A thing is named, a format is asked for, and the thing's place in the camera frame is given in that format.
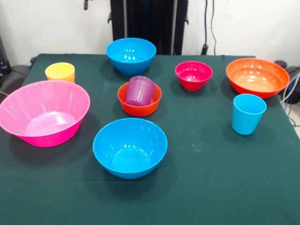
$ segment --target purple cup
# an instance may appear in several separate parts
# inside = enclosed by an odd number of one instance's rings
[[[145,76],[134,76],[129,80],[125,102],[134,106],[146,106],[155,91],[152,80]]]

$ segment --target large orange bowl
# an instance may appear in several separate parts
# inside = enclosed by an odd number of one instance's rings
[[[269,98],[282,91],[290,82],[289,74],[276,63],[243,58],[231,62],[226,69],[232,87],[240,94]]]
[[[155,84],[155,91],[149,105],[133,106],[125,103],[128,85],[129,82],[123,84],[118,90],[118,98],[124,111],[132,116],[148,116],[154,113],[155,110],[158,108],[158,104],[162,96],[162,91],[160,87],[157,84]]]

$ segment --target cup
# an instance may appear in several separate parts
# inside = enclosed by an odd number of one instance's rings
[[[45,74],[48,80],[75,82],[75,68],[67,62],[58,62],[48,66]]]
[[[264,100],[256,95],[241,94],[233,100],[232,128],[240,135],[250,135],[267,109]]]
[[[145,76],[134,76],[129,80],[125,103],[133,106],[146,106],[154,94],[155,85]]]

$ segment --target red bowl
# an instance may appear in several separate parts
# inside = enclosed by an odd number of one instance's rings
[[[290,82],[289,74],[274,62],[243,58],[231,62],[226,69],[232,87],[240,94],[269,98]]]
[[[175,73],[181,85],[187,90],[199,90],[212,77],[212,69],[196,61],[178,64]]]

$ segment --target table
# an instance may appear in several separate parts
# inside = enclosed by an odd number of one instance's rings
[[[105,55],[41,54],[25,84],[66,61],[91,106],[75,136],[53,148],[33,147],[0,131],[0,221],[3,225],[293,225],[300,224],[300,148],[276,97],[257,130],[231,129],[237,93],[225,74],[235,56],[156,56],[144,74],[163,97],[146,117],[168,138],[161,164],[138,180],[106,172],[92,153],[105,124],[128,117],[117,90],[121,75]],[[210,65],[213,78],[197,92],[174,73],[182,61]]]

